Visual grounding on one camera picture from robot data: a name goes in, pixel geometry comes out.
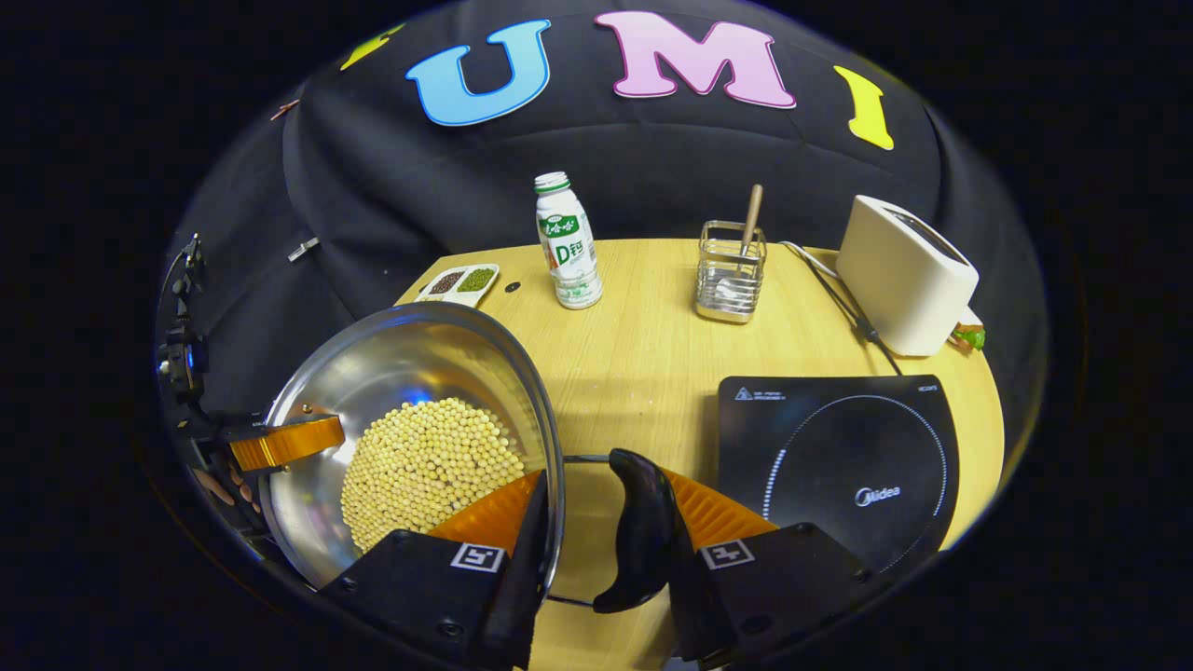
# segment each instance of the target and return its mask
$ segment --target screw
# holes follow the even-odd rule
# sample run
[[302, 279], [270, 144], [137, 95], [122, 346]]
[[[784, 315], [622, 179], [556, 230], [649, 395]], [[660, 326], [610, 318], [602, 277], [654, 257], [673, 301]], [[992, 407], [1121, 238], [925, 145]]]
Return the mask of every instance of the screw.
[[440, 622], [439, 627], [437, 627], [435, 630], [439, 632], [439, 635], [446, 636], [449, 639], [455, 639], [456, 636], [464, 633], [463, 627], [450, 620], [444, 620], [443, 622]]

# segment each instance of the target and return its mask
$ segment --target plastic bottle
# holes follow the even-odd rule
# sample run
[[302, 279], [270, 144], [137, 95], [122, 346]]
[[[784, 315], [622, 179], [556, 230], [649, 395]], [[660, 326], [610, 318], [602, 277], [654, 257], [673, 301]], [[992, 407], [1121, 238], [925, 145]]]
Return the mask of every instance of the plastic bottle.
[[534, 178], [538, 207], [534, 218], [546, 266], [555, 282], [555, 296], [570, 309], [583, 309], [604, 291], [596, 272], [596, 246], [588, 215], [571, 192], [567, 173], [549, 172]]

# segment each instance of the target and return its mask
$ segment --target bottle label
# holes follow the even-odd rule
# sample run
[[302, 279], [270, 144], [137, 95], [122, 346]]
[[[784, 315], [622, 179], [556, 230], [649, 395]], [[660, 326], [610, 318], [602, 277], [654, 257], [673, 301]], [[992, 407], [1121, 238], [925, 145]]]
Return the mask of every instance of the bottle label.
[[548, 238], [564, 238], [580, 232], [580, 220], [570, 215], [551, 215], [539, 220], [538, 226]]
[[568, 304], [588, 302], [601, 291], [596, 252], [587, 220], [582, 213], [552, 214], [538, 220], [556, 295]]

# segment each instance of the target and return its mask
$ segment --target green vegetable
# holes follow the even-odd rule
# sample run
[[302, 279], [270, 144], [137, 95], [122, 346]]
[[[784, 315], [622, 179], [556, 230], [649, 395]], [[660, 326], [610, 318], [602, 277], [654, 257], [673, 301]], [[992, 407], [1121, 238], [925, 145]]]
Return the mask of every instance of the green vegetable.
[[985, 328], [981, 331], [970, 331], [969, 333], [962, 333], [960, 331], [953, 331], [953, 338], [959, 338], [965, 340], [973, 346], [975, 350], [982, 351], [985, 346]]
[[478, 267], [469, 273], [460, 282], [459, 287], [456, 288], [457, 291], [480, 291], [484, 289], [484, 285], [489, 283], [489, 278], [493, 277], [493, 269], [490, 267]]

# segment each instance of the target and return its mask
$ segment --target induction cooktop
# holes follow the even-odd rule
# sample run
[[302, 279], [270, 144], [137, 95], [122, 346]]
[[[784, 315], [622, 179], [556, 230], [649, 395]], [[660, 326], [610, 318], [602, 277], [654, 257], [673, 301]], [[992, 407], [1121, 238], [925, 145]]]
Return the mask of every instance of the induction cooktop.
[[957, 437], [934, 375], [727, 377], [718, 490], [780, 528], [811, 522], [874, 571], [935, 553], [957, 501]]

